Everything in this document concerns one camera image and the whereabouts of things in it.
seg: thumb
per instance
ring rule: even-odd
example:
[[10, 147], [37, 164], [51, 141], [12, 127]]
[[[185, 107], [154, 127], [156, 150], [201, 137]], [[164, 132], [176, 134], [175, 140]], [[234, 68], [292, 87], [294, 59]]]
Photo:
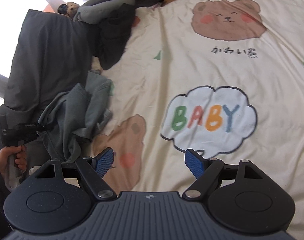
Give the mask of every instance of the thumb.
[[0, 154], [3, 157], [8, 157], [8, 156], [10, 156], [12, 154], [19, 153], [20, 151], [22, 151], [22, 146], [18, 146], [18, 147], [10, 146], [10, 147], [3, 148], [0, 151]]

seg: green triangle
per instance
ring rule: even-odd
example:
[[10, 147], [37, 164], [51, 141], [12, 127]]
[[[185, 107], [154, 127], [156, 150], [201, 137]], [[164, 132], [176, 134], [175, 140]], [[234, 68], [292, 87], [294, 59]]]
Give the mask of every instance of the green triangle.
[[154, 57], [154, 59], [161, 60], [161, 51]]
[[111, 83], [111, 86], [110, 86], [110, 94], [109, 94], [109, 96], [113, 96], [114, 94], [113, 94], [113, 90], [114, 90], [114, 84], [113, 84], [113, 82]]

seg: red cheek circle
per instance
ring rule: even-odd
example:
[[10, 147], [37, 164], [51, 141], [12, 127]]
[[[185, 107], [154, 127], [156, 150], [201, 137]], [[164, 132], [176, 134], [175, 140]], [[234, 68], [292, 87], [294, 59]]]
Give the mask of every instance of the red cheek circle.
[[132, 28], [133, 27], [136, 27], [139, 23], [140, 23], [140, 18], [139, 17], [137, 17], [137, 16], [135, 16], [135, 18], [134, 18], [134, 22], [133, 22], [133, 24], [132, 24]]
[[133, 167], [135, 164], [135, 156], [132, 153], [126, 153], [120, 156], [120, 165], [125, 168], [129, 169]]
[[254, 19], [251, 15], [249, 14], [241, 14], [241, 19], [246, 22], [246, 23], [251, 23], [255, 22], [256, 19]]
[[201, 23], [205, 23], [205, 24], [208, 24], [212, 21], [213, 21], [213, 16], [210, 14], [204, 15], [200, 20]]

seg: cartoon bear face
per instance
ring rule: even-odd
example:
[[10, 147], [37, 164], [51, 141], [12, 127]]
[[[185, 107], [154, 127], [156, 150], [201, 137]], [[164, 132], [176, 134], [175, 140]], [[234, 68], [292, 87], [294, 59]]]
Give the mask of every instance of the cartoon bear face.
[[145, 132], [146, 122], [136, 114], [123, 121], [109, 136], [100, 134], [92, 143], [95, 156], [106, 147], [111, 147], [114, 151], [114, 163], [103, 180], [117, 194], [120, 191], [130, 191], [140, 179]]
[[259, 38], [266, 31], [259, 12], [260, 6], [252, 0], [200, 2], [193, 9], [192, 27], [214, 40]]

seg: finger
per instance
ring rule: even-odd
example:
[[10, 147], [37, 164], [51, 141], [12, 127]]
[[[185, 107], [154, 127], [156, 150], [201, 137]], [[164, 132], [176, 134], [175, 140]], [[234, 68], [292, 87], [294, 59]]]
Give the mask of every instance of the finger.
[[22, 146], [18, 146], [18, 147], [10, 146], [10, 147], [6, 147], [6, 148], [1, 149], [0, 154], [2, 156], [7, 157], [7, 156], [10, 156], [12, 154], [19, 153], [21, 150], [22, 150]]
[[26, 159], [15, 159], [15, 163], [16, 164], [27, 164], [27, 160]]
[[26, 152], [19, 152], [19, 153], [16, 154], [16, 157], [18, 159], [20, 159], [20, 158], [25, 159], [27, 157], [27, 153]]
[[27, 169], [27, 166], [24, 165], [24, 164], [19, 164], [18, 165], [19, 169], [22, 170], [22, 171], [25, 171]]

